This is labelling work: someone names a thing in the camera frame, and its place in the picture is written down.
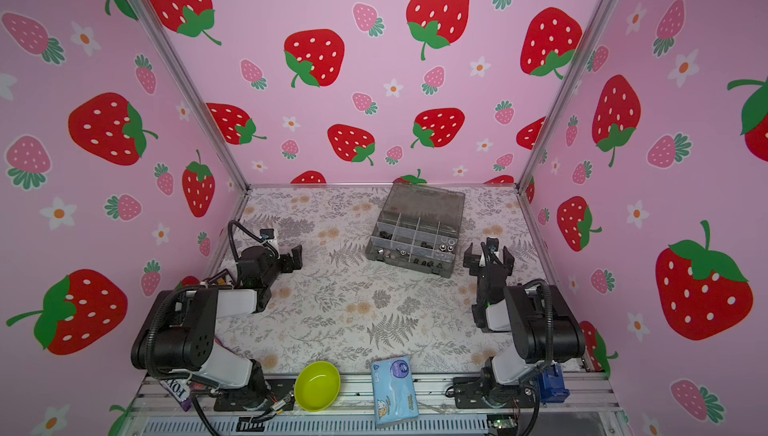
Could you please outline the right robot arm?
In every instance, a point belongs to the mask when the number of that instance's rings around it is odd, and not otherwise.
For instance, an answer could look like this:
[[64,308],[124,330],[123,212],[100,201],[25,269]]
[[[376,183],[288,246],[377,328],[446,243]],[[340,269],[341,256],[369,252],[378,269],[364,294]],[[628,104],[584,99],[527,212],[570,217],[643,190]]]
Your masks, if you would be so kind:
[[586,338],[559,289],[544,279],[510,285],[515,258],[495,238],[468,248],[463,267],[476,278],[475,326],[487,334],[508,333],[512,343],[484,363],[460,396],[501,406],[530,390],[556,364],[583,356]]

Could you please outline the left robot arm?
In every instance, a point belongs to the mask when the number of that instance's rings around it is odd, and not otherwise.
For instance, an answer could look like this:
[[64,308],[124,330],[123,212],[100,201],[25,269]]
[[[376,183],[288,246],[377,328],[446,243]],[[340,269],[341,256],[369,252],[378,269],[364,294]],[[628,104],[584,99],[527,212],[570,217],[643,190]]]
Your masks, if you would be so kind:
[[216,343],[220,319],[257,314],[281,274],[303,266],[303,248],[276,254],[268,245],[246,249],[237,261],[236,286],[197,285],[163,291],[131,348],[132,365],[158,381],[190,381],[258,405],[271,388],[261,364]]

